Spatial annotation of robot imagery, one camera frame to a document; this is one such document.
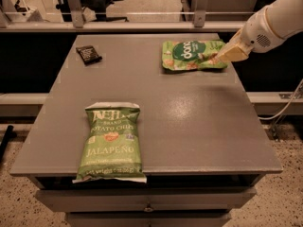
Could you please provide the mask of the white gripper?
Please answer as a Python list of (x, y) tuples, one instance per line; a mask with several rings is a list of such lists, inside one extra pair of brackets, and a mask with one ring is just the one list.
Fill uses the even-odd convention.
[(268, 7), (252, 15), (244, 27), (240, 29), (218, 53), (220, 61), (244, 61), (250, 50), (266, 53), (285, 42), (271, 29), (267, 19)]

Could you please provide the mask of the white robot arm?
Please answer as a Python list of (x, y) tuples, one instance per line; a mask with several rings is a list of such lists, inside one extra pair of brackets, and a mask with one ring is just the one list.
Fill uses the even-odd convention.
[(244, 61), (266, 53), (303, 31), (303, 0), (276, 0), (254, 13), (220, 50), (220, 61)]

